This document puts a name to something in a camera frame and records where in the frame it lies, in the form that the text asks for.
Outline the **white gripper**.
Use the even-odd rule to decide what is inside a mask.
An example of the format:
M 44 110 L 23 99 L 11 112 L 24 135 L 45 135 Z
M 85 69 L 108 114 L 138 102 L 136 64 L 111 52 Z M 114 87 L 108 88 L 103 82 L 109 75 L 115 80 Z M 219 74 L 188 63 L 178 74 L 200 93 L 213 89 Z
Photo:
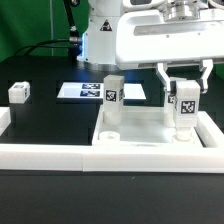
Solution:
M 117 66 L 122 70 L 150 68 L 169 95 L 176 93 L 176 82 L 167 74 L 167 64 L 200 62 L 201 93 L 208 91 L 208 78 L 215 63 L 224 62 L 224 11 L 202 10 L 198 20 L 165 22 L 158 10 L 124 14 L 117 27 Z

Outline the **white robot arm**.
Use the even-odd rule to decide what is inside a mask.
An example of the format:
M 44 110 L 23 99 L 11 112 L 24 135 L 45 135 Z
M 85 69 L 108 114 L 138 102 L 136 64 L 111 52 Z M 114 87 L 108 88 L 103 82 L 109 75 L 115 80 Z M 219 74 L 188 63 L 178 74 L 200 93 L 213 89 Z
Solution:
M 197 65 L 201 91 L 224 63 L 224 3 L 220 0 L 88 0 L 88 28 L 78 62 L 94 70 L 154 68 L 166 92 L 169 67 Z

